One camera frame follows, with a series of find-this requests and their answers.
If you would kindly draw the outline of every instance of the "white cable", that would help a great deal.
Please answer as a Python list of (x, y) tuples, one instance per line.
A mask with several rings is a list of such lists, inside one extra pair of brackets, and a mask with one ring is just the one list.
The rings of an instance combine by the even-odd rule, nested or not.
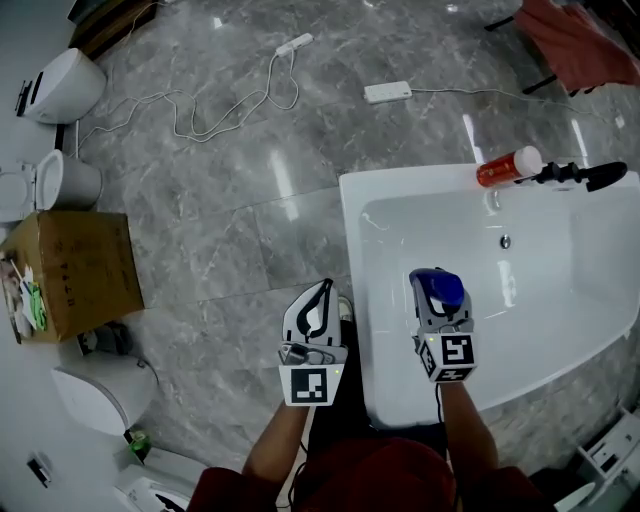
[(500, 89), (476, 89), (473, 91), (469, 91), (467, 89), (456, 89), (456, 88), (447, 88), (447, 89), (411, 89), (413, 92), (462, 92), (465, 94), (479, 94), (482, 92), (497, 92), (498, 94), (504, 94), (505, 96), (510, 96), (512, 98), (516, 98), (521, 101), (535, 101), (541, 103), (548, 103), (550, 105), (557, 105), (559, 107), (568, 108), (569, 110), (573, 110), (576, 114), (584, 114), (588, 116), (594, 116), (600, 118), (605, 123), (609, 123), (607, 119), (602, 117), (600, 114), (596, 114), (595, 112), (583, 112), (582, 110), (578, 110), (577, 108), (572, 107), (571, 105), (567, 105), (566, 103), (558, 103), (556, 101), (545, 100), (543, 98), (525, 98), (524, 96), (518, 96), (517, 94), (512, 94), (510, 92), (501, 91)]
[(76, 120), (76, 158), (80, 158), (80, 144), (78, 141), (80, 140), (80, 119)]
[[(291, 50), (291, 65), (289, 66), (289, 79), (294, 83), (294, 85), (296, 86), (296, 94), (295, 97), (293, 99), (293, 101), (291, 102), (291, 105), (283, 107), (282, 105), (279, 105), (273, 98), (271, 98), (271, 96), (269, 96), (269, 90), (271, 87), (271, 76), (273, 73), (273, 63), (275, 62), (276, 58), (278, 57), (277, 54), (274, 54), (273, 57), (271, 58), (271, 61), (269, 62), (269, 72), (267, 75), (267, 83), (266, 83), (266, 87), (265, 90), (257, 90), (257, 91), (253, 91), (249, 94), (247, 94), (244, 98), (242, 98), (238, 103), (236, 103), (233, 107), (231, 107), (227, 113), (222, 116), (222, 118), (209, 130), (199, 133), (195, 130), (195, 115), (196, 115), (196, 109), (198, 106), (198, 102), (195, 99), (195, 97), (193, 97), (191, 94), (181, 90), (181, 89), (174, 89), (172, 91), (169, 92), (157, 92), (154, 94), (151, 94), (149, 96), (145, 96), (144, 98), (132, 98), (132, 97), (127, 97), (125, 99), (123, 99), (122, 101), (120, 101), (113, 109), (111, 109), (108, 113), (107, 116), (112, 115), (116, 110), (118, 110), (124, 103), (126, 103), (127, 101), (134, 101), (135, 105), (133, 106), (133, 108), (131, 109), (131, 112), (129, 112), (129, 116), (127, 117), (127, 120), (124, 123), (121, 123), (119, 125), (116, 126), (112, 126), (111, 128), (104, 128), (102, 126), (95, 126), (87, 135), (84, 136), (84, 138), (80, 141), (79, 144), (76, 145), (76, 152), (75, 152), (75, 156), (76, 158), (78, 157), (78, 151), (80, 150), (80, 147), (82, 147), (82, 145), (84, 144), (84, 142), (91, 136), (93, 135), (96, 131), (102, 131), (102, 132), (112, 132), (115, 131), (119, 128), (122, 128), (126, 125), (129, 124), (129, 122), (131, 121), (131, 118), (133, 117), (134, 112), (137, 110), (137, 108), (140, 105), (149, 105), (151, 103), (154, 103), (155, 101), (158, 101), (159, 99), (165, 99), (167, 100), (169, 103), (171, 103), (173, 105), (173, 134), (176, 137), (182, 138), (182, 139), (189, 139), (193, 142), (198, 142), (198, 143), (204, 143), (204, 142), (208, 142), (211, 139), (213, 139), (216, 135), (220, 135), (221, 133), (225, 133), (225, 132), (230, 132), (232, 130), (237, 130), (238, 128), (242, 127), (245, 123), (245, 121), (249, 118), (249, 116), (251, 114), (253, 114), (253, 112), (260, 106), (262, 105), (266, 100), (269, 100), (271, 103), (273, 103), (277, 108), (279, 108), (280, 110), (291, 110), (296, 103), (298, 102), (298, 98), (300, 96), (300, 87), (298, 86), (298, 83), (295, 81), (295, 79), (293, 78), (293, 63), (295, 62), (295, 51)], [(238, 108), (240, 105), (242, 105), (247, 99), (249, 99), (251, 96), (253, 96), (254, 94), (263, 94), (262, 99), (256, 103), (256, 105), (254, 105), (251, 110), (249, 110), (249, 112), (247, 112), (247, 114), (245, 114), (245, 116), (242, 118), (242, 120), (235, 126), (231, 126), (229, 128), (225, 128), (223, 130), (219, 130), (217, 132), (214, 132), (214, 130), (220, 126), (220, 124), (222, 124), (222, 122), (229, 116), (229, 114), (231, 114), (236, 108)], [(184, 94), (185, 96), (188, 96), (189, 98), (191, 98), (191, 101), (193, 101), (193, 110), (191, 112), (191, 132), (193, 133), (193, 135), (195, 135), (196, 137), (205, 137), (205, 139), (197, 139), (196, 137), (193, 137), (192, 135), (189, 134), (182, 134), (182, 133), (178, 133), (178, 104), (171, 100), (169, 98), (170, 95), (172, 94)]]

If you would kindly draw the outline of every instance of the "black pants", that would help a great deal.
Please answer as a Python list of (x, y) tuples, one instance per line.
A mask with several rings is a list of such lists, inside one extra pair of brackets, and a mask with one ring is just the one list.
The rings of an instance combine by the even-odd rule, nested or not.
[(355, 324), (341, 321), (340, 331), (343, 345), (349, 347), (349, 356), (333, 405), (316, 408), (309, 433), (309, 454), (322, 452), (331, 444), (342, 439), (401, 437), (425, 444), (433, 448), (443, 458), (446, 457), (447, 436), (443, 423), (396, 430), (378, 430), (371, 426), (364, 405), (360, 350)]

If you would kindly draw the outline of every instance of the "red cloth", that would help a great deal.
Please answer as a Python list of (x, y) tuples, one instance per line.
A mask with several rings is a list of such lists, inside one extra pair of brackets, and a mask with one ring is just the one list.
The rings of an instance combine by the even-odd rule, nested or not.
[(603, 35), (581, 5), (524, 0), (513, 17), (567, 90), (605, 83), (640, 85), (638, 61)]
[[(307, 462), (295, 487), (294, 511), (451, 511), (455, 481), (447, 463), (404, 439), (345, 440)], [(545, 511), (554, 507), (517, 468), (486, 475), (467, 495), (465, 511)], [(188, 512), (262, 512), (276, 508), (259, 487), (228, 469), (207, 469)]]

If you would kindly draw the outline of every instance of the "chair leg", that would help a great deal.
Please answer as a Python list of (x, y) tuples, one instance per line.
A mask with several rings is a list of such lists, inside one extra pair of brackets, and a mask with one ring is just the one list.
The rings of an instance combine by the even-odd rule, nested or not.
[(505, 18), (505, 19), (503, 19), (501, 21), (496, 21), (495, 23), (492, 23), (491, 25), (487, 25), (486, 27), (484, 27), (484, 29), (486, 31), (488, 31), (488, 32), (491, 32), (492, 30), (495, 30), (498, 27), (501, 27), (502, 25), (506, 25), (510, 21), (513, 21), (513, 16), (509, 16), (508, 18)]
[(558, 77), (556, 75), (551, 75), (549, 78), (545, 78), (542, 82), (538, 82), (537, 84), (532, 85), (531, 87), (522, 89), (522, 94), (531, 94), (533, 91), (537, 91), (538, 89), (540, 89), (540, 87), (544, 87), (545, 85), (550, 84), (557, 78)]

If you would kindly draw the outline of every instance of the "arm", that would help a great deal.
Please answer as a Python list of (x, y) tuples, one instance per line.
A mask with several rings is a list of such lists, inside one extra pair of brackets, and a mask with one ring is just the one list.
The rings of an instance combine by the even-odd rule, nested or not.
[(308, 414), (308, 407), (281, 403), (242, 468), (242, 474), (260, 485), (274, 502), (296, 460)]
[(498, 450), (462, 383), (442, 384), (442, 409), (451, 465), (462, 493), (498, 469)]

